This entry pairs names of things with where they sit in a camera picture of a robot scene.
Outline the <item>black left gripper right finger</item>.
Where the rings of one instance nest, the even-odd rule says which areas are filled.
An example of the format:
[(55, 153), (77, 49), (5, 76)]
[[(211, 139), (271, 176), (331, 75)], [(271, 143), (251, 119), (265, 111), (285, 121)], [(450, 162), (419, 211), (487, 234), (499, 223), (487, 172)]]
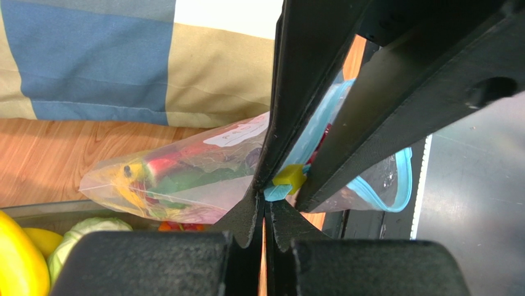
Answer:
[(266, 204), (269, 295), (469, 295), (442, 245), (332, 239), (287, 201)]

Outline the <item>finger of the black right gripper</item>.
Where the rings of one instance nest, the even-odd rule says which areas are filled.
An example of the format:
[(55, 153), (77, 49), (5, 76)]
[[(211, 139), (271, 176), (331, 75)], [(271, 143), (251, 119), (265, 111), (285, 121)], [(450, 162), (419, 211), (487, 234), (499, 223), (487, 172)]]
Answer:
[(362, 67), (295, 203), (311, 212), (425, 136), (524, 91), (523, 1), (394, 1), (403, 33)]
[(370, 1), (284, 1), (277, 22), (270, 124), (252, 187), (278, 173), (340, 72)]

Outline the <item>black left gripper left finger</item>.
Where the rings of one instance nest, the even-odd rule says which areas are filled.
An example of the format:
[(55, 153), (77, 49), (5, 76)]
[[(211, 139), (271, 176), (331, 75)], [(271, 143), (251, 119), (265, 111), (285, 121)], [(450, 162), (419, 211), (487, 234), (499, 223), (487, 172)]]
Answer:
[(263, 201), (249, 192), (203, 232), (93, 232), (52, 295), (257, 295)]

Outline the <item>clear zip top bag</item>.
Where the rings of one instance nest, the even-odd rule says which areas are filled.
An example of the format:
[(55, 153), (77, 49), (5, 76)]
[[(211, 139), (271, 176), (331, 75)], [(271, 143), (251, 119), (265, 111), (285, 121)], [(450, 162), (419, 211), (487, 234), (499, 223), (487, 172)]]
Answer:
[(239, 201), (256, 171), (269, 114), (170, 145), (100, 162), (81, 180), (89, 199), (159, 221), (213, 224)]

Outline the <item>grey fruit bowl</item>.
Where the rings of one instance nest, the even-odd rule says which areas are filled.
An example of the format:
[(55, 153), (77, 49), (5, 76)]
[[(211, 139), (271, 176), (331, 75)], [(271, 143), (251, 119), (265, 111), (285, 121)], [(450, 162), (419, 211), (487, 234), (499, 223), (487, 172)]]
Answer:
[(75, 224), (88, 218), (118, 218), (134, 230), (156, 231), (159, 221), (141, 218), (127, 212), (116, 212), (90, 200), (39, 203), (2, 209), (23, 228), (46, 229), (65, 234)]

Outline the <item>checkered blue beige pillow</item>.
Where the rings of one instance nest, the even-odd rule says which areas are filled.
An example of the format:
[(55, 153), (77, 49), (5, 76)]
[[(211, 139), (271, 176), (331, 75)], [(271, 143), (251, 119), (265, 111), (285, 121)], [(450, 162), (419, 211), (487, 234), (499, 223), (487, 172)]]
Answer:
[(282, 1), (2, 1), (1, 116), (213, 128), (270, 105)]

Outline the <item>yellow banana bunch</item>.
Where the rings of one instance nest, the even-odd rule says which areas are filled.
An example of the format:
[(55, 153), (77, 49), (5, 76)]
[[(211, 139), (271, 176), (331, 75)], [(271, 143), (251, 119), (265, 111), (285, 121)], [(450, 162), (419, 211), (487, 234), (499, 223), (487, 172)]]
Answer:
[(39, 228), (22, 228), (1, 212), (1, 295), (48, 295), (47, 257), (63, 237)]

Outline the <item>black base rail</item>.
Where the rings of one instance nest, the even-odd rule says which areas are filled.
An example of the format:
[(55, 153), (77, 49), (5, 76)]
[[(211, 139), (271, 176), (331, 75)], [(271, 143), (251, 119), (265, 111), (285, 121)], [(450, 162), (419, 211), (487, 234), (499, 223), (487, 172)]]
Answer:
[(430, 137), (361, 173), (320, 207), (322, 231), (336, 239), (411, 239)]

